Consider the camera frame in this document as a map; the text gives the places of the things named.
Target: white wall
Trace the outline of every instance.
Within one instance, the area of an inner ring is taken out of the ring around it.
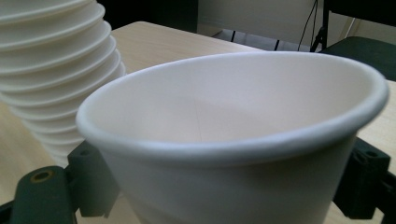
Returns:
[[[315,0],[200,0],[198,22],[204,25],[261,35],[299,43],[305,22]],[[321,25],[322,1],[316,22]],[[310,45],[313,16],[304,34],[304,45]],[[329,43],[340,38],[347,18],[332,15]]]
[[[396,45],[396,27],[371,21],[357,21],[356,23],[350,35],[370,37]]]

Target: stack of paper cups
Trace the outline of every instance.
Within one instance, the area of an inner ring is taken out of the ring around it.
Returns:
[[[62,167],[84,140],[75,123],[79,105],[126,73],[104,15],[93,0],[0,7],[0,100]]]

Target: screw hole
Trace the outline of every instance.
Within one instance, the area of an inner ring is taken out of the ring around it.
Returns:
[[[32,177],[30,178],[30,181],[32,183],[41,183],[44,182],[50,178],[52,178],[53,176],[53,171],[51,170],[46,170],[46,171],[41,171],[38,172],[37,174],[32,175]]]

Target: table surface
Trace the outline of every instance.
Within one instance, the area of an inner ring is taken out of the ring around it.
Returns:
[[[114,30],[112,35],[117,39],[117,48],[127,67],[127,73],[191,57],[260,50],[143,21]],[[391,157],[396,157],[396,122],[393,118],[396,114],[396,83],[389,82],[389,87],[388,105],[380,116],[361,129],[359,137]],[[53,160],[21,124],[20,119],[0,103],[0,204],[13,200],[17,183],[24,175],[53,164]],[[389,170],[396,173],[395,161],[391,162]],[[122,197],[116,201],[109,218],[80,217],[79,212],[77,217],[78,223],[87,224],[139,223]],[[324,223],[379,224],[381,219],[381,212],[376,211],[372,220],[350,220],[332,204]]]

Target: dark background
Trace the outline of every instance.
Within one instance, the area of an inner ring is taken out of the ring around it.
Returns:
[[[134,21],[148,21],[192,33],[197,31],[198,0],[97,0],[106,9],[112,29]]]

